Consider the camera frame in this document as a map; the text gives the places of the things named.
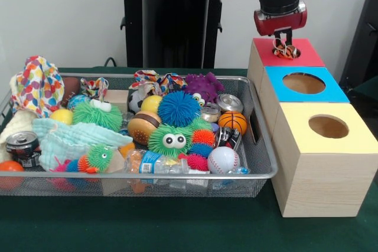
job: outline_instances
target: wooden cube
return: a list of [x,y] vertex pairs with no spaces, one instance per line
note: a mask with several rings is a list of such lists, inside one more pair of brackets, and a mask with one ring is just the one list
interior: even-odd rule
[[348,103],[280,103],[272,179],[284,217],[354,217],[378,168],[378,143]]
[[317,54],[308,39],[293,39],[293,45],[301,50],[301,56],[294,60],[282,59],[275,56],[272,52],[273,38],[254,38],[252,41],[248,78],[255,84],[256,91],[259,94],[264,67],[266,66],[307,66],[307,67],[324,67],[324,63]]
[[259,98],[270,135],[280,102],[349,102],[325,67],[265,67]]

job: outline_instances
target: white wall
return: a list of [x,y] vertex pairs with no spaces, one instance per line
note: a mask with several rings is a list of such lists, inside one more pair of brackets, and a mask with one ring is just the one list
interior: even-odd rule
[[[308,23],[294,37],[310,38],[338,78],[364,0],[304,1]],[[258,0],[223,0],[216,67],[247,67],[251,39],[258,36],[253,23],[258,8]],[[40,54],[61,67],[98,66],[108,56],[125,65],[122,17],[123,0],[0,0],[1,64],[16,73],[28,56]]]

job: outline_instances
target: green fuzzy toy with eyes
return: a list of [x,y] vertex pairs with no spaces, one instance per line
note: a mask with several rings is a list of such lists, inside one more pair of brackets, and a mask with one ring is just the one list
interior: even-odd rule
[[189,127],[160,125],[152,132],[148,140],[148,149],[164,156],[177,158],[191,148],[193,131]]

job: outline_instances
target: can lid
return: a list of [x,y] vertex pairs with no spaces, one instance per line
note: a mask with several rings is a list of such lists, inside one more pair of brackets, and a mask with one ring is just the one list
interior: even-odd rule
[[7,144],[10,145],[26,145],[34,140],[36,140],[37,135],[32,131],[22,131],[11,136],[8,136],[6,139]]
[[218,104],[208,102],[204,107],[202,107],[202,113],[218,114],[220,113],[220,106]]
[[220,94],[218,96],[218,105],[223,111],[242,112],[242,102],[232,94]]

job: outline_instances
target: football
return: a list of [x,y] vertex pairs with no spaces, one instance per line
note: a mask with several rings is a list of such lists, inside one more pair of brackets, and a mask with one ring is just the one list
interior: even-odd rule
[[80,93],[80,80],[75,77],[63,78],[64,83],[64,96],[61,101],[61,105],[66,107],[69,103],[70,98],[76,96]]

